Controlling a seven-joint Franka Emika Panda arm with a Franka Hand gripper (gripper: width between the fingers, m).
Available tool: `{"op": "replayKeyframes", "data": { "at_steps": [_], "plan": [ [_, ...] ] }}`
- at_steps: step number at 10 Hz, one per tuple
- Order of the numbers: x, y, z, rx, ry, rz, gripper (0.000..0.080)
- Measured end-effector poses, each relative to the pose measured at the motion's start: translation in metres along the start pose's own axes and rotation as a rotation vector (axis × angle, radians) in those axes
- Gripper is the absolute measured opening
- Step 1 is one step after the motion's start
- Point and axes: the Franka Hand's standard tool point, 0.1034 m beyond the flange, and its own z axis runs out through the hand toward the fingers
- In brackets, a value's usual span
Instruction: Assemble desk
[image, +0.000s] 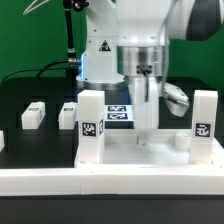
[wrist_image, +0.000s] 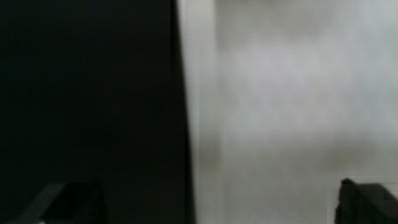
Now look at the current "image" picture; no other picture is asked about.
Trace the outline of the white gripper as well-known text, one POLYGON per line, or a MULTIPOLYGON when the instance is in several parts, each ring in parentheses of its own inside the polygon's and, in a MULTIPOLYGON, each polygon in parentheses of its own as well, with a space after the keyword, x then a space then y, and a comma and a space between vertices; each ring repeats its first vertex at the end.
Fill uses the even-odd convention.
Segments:
POLYGON ((148 131, 157 129, 159 125, 159 94, 156 78, 149 76, 132 77, 129 93, 131 98, 134 128, 136 129, 137 145, 148 144, 148 131))

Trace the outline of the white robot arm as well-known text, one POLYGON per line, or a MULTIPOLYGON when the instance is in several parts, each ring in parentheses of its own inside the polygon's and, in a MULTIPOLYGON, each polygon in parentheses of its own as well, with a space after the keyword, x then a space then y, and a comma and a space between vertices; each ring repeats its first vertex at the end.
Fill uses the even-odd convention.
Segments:
POLYGON ((137 143, 159 125, 159 98, 183 116, 188 99, 167 91, 169 41, 205 41, 224 23, 224 0, 75 0, 86 11, 87 43, 78 82, 91 89, 126 83, 137 143))

